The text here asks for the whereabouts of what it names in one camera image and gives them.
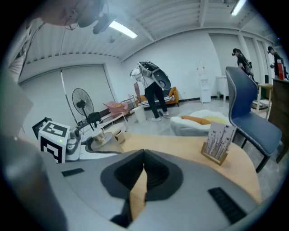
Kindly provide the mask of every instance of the black vent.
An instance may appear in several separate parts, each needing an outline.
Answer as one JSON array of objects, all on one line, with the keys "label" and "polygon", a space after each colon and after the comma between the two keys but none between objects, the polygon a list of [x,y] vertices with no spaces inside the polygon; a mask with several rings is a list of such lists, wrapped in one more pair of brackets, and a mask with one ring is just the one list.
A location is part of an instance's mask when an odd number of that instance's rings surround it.
[{"label": "black vent", "polygon": [[67,176],[73,176],[73,175],[79,174],[81,172],[84,172],[84,170],[82,168],[75,168],[72,170],[63,171],[62,175],[64,177],[67,177]]},{"label": "black vent", "polygon": [[220,187],[210,189],[208,192],[231,224],[236,223],[246,216],[246,213]]}]

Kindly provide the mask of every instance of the paper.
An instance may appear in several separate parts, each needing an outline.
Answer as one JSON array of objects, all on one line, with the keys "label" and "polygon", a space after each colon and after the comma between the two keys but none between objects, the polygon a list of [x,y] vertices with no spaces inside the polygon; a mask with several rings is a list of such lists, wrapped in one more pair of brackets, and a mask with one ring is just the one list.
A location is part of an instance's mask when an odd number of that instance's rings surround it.
[{"label": "paper", "polygon": [[211,123],[209,135],[206,141],[205,153],[215,159],[222,159],[222,156],[228,151],[236,128],[230,125]]}]

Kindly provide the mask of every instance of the red fire extinguisher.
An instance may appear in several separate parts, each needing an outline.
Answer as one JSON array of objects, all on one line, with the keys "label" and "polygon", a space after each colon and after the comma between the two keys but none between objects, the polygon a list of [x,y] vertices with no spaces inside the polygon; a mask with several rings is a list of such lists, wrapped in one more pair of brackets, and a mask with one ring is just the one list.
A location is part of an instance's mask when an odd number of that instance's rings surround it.
[{"label": "red fire extinguisher", "polygon": [[284,80],[285,78],[284,67],[283,67],[281,60],[277,60],[277,64],[278,64],[278,70],[279,70],[279,79]]}]

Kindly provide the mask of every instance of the wooden table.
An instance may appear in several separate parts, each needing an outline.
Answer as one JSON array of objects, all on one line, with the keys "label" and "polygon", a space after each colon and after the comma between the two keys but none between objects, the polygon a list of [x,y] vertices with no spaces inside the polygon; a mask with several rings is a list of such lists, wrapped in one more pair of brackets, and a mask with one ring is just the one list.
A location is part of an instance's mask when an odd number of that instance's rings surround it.
[{"label": "wooden table", "polygon": [[[257,203],[262,202],[259,181],[253,163],[249,156],[234,143],[230,145],[228,156],[224,163],[219,166],[200,153],[206,137],[159,136],[133,133],[125,133],[125,137],[126,140],[122,144],[125,152],[151,149],[205,164],[242,187]],[[146,181],[147,176],[145,171],[143,171],[131,191],[130,202],[133,219],[145,207]]]}]

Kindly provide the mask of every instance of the black pants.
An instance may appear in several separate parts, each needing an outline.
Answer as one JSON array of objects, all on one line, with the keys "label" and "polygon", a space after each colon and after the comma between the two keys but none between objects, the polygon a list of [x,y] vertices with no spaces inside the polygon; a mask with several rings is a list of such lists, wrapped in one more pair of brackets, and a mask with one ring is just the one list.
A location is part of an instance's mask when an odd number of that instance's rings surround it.
[{"label": "black pants", "polygon": [[162,91],[161,87],[156,82],[152,83],[144,90],[144,95],[145,95],[146,99],[148,100],[149,106],[150,106],[151,110],[153,111],[155,118],[159,118],[159,114],[158,114],[157,106],[156,106],[155,101],[154,101],[154,95],[157,97],[157,99],[158,99],[158,101],[162,107],[162,110],[164,112],[168,111],[167,106],[166,106],[166,102],[165,102],[164,97],[163,97],[163,91]]}]

